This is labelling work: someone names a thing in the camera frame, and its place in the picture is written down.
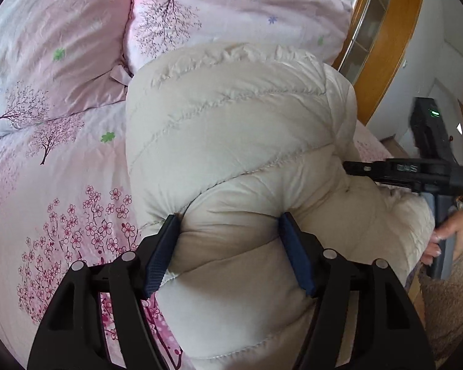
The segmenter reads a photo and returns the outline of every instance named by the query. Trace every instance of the tree print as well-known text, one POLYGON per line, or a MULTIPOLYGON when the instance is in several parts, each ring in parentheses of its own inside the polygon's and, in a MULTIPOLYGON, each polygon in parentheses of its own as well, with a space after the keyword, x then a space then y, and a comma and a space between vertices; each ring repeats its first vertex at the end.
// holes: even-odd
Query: tree print
POLYGON ((189 40, 191 29, 201 28, 194 13, 197 9, 175 0, 163 4, 144 0, 141 6, 135 37, 141 52, 153 58, 183 45, 189 40))
POLYGON ((26 145, 19 133, 7 134, 0 139, 0 205, 16 189, 25 151, 26 145))
POLYGON ((15 87, 7 91, 7 108, 1 119, 8 119, 14 129, 43 122, 46 119, 46 95, 31 86, 17 82, 15 87))
MULTIPOLYGON (((34 323, 41 322, 55 290, 74 261, 82 260, 87 265, 110 263, 139 246, 141 233, 131 216, 132 196, 122 190, 114 188, 104 197, 88 185, 83 191, 85 200, 68 203, 63 210, 57 198, 46 208, 45 223, 36 238, 26 237, 26 249, 18 268, 21 281, 17 295, 20 309, 30 315, 34 323), (126 218, 117 216, 116 209, 122 206, 126 218)), ((185 355, 168 330, 154 295, 143 301, 143 307, 168 366, 181 368, 185 355)), ((101 309, 110 357, 122 365, 109 294, 101 294, 101 309)))
POLYGON ((70 115, 38 125, 29 141, 27 156, 33 157, 41 152, 43 159, 40 165, 43 165, 48 154, 59 144, 75 142, 77 132, 83 126, 82 114, 70 115))

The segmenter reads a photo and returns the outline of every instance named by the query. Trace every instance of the pillowcase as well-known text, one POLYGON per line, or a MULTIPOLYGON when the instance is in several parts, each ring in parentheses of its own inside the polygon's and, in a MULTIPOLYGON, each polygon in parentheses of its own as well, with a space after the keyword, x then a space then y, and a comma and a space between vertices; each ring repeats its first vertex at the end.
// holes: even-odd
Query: pillowcase
POLYGON ((0 5, 0 136, 125 97, 132 0, 4 0, 0 5))
POLYGON ((216 40, 294 46, 332 64, 351 11, 341 0, 134 0, 125 53, 133 73, 166 51, 216 40))

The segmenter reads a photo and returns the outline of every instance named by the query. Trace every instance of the wooden door frame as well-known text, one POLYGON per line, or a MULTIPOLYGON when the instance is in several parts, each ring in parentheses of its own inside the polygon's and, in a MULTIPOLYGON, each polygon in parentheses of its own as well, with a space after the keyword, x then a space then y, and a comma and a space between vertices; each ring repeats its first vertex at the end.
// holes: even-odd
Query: wooden door frame
POLYGON ((358 119, 366 125, 398 71, 423 0, 390 0, 379 33, 353 85, 358 119))

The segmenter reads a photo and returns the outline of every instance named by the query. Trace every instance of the cherry blossom print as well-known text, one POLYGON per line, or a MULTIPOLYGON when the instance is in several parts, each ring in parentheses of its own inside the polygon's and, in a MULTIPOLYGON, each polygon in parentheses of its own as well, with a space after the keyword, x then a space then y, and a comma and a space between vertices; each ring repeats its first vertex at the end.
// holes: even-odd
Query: cherry blossom print
POLYGON ((124 233, 126 238, 133 238, 135 236, 136 227, 134 225, 130 225, 129 222, 122 224, 122 232, 124 233))
POLYGON ((86 233, 87 236, 93 236, 96 233, 97 229, 93 222, 90 222, 89 224, 87 224, 86 231, 87 231, 86 233))
POLYGON ((106 244, 106 247, 108 249, 110 249, 112 252, 116 251, 117 248, 119 247, 118 238, 110 238, 110 239, 108 239, 108 243, 106 244))
POLYGON ((95 249, 99 249, 103 246, 103 236, 100 234, 94 235, 94 238, 91 240, 91 243, 94 245, 95 249))
POLYGON ((101 217, 103 214, 103 207, 101 207, 100 205, 97 205, 96 208, 94 209, 94 213, 96 217, 101 217))
POLYGON ((81 241, 82 237, 80 236, 80 234, 76 232, 74 236, 70 239, 70 243, 72 243, 72 249, 79 249, 81 241))
POLYGON ((120 207, 117 207, 115 211, 117 212, 116 216, 118 218, 127 218, 127 214, 129 213, 129 209, 126 208, 123 204, 120 207))
POLYGON ((120 196, 122 196, 122 192, 120 192, 117 188, 114 188, 114 190, 110 191, 111 195, 111 200, 118 200, 120 196))
MULTIPOLYGON (((79 190, 80 196, 76 201, 59 200, 56 204, 53 201, 54 212, 57 213, 57 218, 53 218, 54 221, 50 222, 53 208, 50 211, 45 210, 46 207, 43 209, 44 218, 38 227, 40 234, 35 236, 35 241, 26 240, 27 248, 24 249, 23 254, 25 260, 22 261, 22 257, 19 259, 21 266, 16 275, 19 277, 18 306, 35 324, 41 321, 55 290, 74 261, 82 260, 87 265, 110 263, 120 254, 137 249, 142 238, 135 226, 131 205, 124 204, 123 207, 120 205, 118 208, 121 210, 116 211, 117 207, 112 203, 118 200, 112 198, 114 191, 120 202, 123 196, 130 196, 129 191, 118 185, 117 188, 107 188, 105 192, 96 190, 92 185, 82 185, 79 190), (83 201, 86 197, 89 202, 84 206, 83 201), (69 213, 71 205, 75 206, 75 215, 69 213), (96 210, 97 206, 106 207, 101 212, 101 216, 97 216, 99 212, 96 210), (125 214, 126 218, 119 218, 119 213, 125 214), (46 227, 41 229, 44 221, 46 227), (69 234, 68 239, 65 237, 66 230, 69 234), (33 261, 30 261, 31 250, 35 255, 33 261)), ((107 344, 110 345, 112 341, 116 341, 111 300, 108 294, 102 294, 101 300, 102 324, 107 330, 106 339, 107 344)), ((174 341, 163 316, 159 313, 154 298, 151 299, 151 315, 152 332, 159 333, 156 339, 162 354, 170 355, 166 357, 170 368, 179 368, 181 366, 179 358, 183 354, 180 353, 180 347, 174 341)))
POLYGON ((70 263, 72 261, 72 252, 67 250, 67 252, 65 253, 65 260, 67 261, 67 263, 70 263))
POLYGON ((79 130, 84 126, 82 113, 46 121, 36 127, 29 140, 28 157, 41 153, 45 163, 46 157, 60 144, 75 142, 79 130))
POLYGON ((98 228, 98 233, 102 236, 105 237, 107 235, 111 235, 111 227, 113 223, 112 222, 106 222, 106 220, 103 220, 101 222, 101 226, 98 228))

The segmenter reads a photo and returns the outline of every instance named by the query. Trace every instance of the black handle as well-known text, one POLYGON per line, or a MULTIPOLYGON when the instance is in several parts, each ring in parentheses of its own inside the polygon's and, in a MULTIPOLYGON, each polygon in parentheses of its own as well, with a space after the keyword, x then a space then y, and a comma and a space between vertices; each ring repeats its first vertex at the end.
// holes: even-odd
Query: black handle
MULTIPOLYGON (((454 198, 453 196, 432 195, 430 193, 422 193, 422 196, 426 199, 434 214, 437 228, 447 219, 450 208, 454 206, 454 198)), ((450 277, 455 243, 455 235, 439 242, 442 253, 434 258, 431 266, 427 267, 429 277, 438 280, 447 280, 450 277)))

